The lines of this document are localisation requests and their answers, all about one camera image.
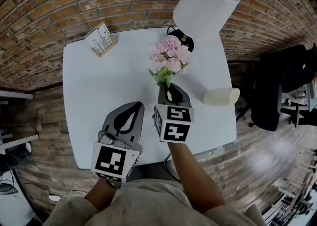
sleeve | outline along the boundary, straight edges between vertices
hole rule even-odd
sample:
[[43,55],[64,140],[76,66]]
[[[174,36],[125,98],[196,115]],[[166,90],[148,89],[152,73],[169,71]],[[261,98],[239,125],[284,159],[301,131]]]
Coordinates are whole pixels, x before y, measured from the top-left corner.
[[223,205],[204,212],[204,215],[219,226],[266,226],[265,222],[253,220],[252,217],[238,212],[231,205]]
[[98,210],[85,198],[61,199],[43,226],[76,225],[85,226]]

wooden floor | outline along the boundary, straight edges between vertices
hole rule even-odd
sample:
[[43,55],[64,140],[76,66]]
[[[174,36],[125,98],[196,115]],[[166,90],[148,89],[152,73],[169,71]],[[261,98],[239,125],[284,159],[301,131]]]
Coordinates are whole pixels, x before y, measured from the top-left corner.
[[[15,138],[36,132],[40,136],[32,142],[31,160],[16,169],[22,183],[36,183],[60,196],[71,190],[91,189],[97,179],[90,170],[78,169],[76,165],[62,87],[38,92],[33,100],[10,102],[8,107],[1,107],[1,115]],[[302,147],[317,148],[317,129],[294,128],[288,125],[285,116],[276,132],[268,132],[256,126],[250,128],[249,118],[247,114],[237,123],[235,142],[197,159],[218,183],[227,202],[235,203],[240,209],[257,203],[264,211],[279,198],[276,180],[288,174]],[[37,208],[48,213],[53,210],[55,202],[49,200],[47,191],[32,184],[24,188]]]

white table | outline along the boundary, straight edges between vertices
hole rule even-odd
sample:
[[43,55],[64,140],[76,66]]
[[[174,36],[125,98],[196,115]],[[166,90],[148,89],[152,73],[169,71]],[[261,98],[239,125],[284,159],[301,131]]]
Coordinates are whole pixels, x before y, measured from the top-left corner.
[[[117,45],[97,57],[82,40],[68,44],[63,57],[63,93],[69,136],[79,168],[91,164],[93,143],[109,112],[123,104],[141,101],[145,106],[138,164],[163,161],[168,146],[159,142],[154,127],[153,107],[159,87],[151,77],[150,44],[166,35],[166,28],[124,31],[113,34]],[[231,87],[220,37],[208,44],[195,42],[188,73],[174,77],[173,83],[189,96],[195,109],[195,123],[187,136],[193,154],[236,139],[234,106],[210,107],[202,102],[205,91]]]

brick wall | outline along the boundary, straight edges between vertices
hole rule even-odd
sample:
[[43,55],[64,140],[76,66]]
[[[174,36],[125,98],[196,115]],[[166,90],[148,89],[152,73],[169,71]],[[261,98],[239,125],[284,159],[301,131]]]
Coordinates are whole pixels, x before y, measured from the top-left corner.
[[[0,0],[0,87],[62,80],[62,51],[104,21],[110,31],[173,25],[178,0]],[[228,60],[316,37],[317,0],[242,0],[220,32]]]

white cylinder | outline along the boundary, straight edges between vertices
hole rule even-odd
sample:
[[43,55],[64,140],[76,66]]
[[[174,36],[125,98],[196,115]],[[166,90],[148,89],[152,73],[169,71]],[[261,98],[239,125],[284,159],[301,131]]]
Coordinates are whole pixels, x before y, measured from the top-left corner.
[[240,0],[180,0],[173,12],[176,26],[195,40],[217,35]]
[[236,88],[219,88],[209,90],[204,94],[203,101],[210,106],[227,106],[237,102],[240,90]]

